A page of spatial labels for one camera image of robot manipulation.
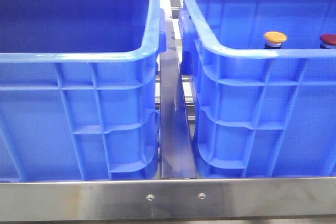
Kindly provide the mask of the right blue plastic bin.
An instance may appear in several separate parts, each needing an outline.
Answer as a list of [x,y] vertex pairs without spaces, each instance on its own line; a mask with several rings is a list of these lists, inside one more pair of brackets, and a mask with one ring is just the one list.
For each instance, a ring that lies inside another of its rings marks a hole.
[[335,175],[335,0],[184,0],[180,31],[202,177]]

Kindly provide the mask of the steel divider bar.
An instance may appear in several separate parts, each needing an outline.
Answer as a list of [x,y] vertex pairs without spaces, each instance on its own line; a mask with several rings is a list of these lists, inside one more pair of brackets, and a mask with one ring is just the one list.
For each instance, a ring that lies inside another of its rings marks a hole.
[[160,177],[193,179],[197,172],[172,19],[165,25],[167,49],[160,54]]

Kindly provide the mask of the steel front rail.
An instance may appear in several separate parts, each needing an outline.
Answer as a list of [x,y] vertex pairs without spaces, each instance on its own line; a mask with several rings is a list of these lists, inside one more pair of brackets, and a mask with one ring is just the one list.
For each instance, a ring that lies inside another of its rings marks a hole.
[[335,216],[335,178],[2,183],[1,221]]

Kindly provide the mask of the red mushroom push button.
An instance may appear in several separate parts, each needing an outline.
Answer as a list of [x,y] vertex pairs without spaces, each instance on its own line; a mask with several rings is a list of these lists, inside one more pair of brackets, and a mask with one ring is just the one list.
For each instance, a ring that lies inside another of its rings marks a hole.
[[320,36],[320,48],[336,49],[336,34],[323,34]]

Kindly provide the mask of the blue plastic bin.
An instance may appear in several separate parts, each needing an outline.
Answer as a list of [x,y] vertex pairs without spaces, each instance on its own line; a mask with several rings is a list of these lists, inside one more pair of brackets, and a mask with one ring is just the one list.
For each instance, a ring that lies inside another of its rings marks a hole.
[[335,175],[335,0],[184,0],[180,31],[202,177]]
[[151,179],[160,0],[1,0],[1,182]]

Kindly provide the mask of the left blue plastic bin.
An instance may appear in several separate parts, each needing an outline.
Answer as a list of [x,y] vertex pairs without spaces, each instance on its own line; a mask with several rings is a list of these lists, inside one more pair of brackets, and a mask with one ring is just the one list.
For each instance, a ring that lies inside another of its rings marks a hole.
[[1,0],[1,182],[151,179],[160,0]]

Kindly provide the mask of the yellow mushroom push button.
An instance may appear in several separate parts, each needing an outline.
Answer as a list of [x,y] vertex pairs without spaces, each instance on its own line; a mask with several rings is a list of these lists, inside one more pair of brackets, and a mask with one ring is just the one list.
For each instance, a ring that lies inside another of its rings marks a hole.
[[287,36],[278,31],[268,31],[264,34],[264,39],[265,49],[281,49],[282,44],[287,40]]

